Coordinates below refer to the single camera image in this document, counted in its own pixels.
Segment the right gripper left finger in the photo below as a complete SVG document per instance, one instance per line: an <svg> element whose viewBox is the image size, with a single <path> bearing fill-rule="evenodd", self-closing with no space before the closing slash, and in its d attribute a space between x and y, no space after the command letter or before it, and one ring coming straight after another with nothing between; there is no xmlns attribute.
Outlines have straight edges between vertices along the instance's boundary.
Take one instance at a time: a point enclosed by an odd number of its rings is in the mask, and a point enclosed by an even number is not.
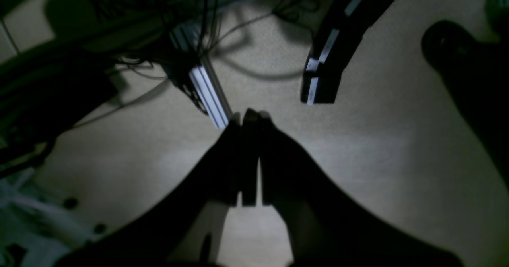
<svg viewBox="0 0 509 267"><path fill-rule="evenodd" d="M237 114L160 203L122 229L74 251L57 267L216 267L225 217L240 191Z"/></svg>

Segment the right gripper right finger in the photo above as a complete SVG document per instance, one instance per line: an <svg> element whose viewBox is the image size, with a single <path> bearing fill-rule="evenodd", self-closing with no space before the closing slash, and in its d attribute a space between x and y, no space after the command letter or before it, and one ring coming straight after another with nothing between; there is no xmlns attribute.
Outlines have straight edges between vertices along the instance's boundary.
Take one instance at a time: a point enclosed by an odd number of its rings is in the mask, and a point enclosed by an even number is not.
<svg viewBox="0 0 509 267"><path fill-rule="evenodd" d="M285 222L295 267L461 267L445 249L378 218L260 113L262 202Z"/></svg>

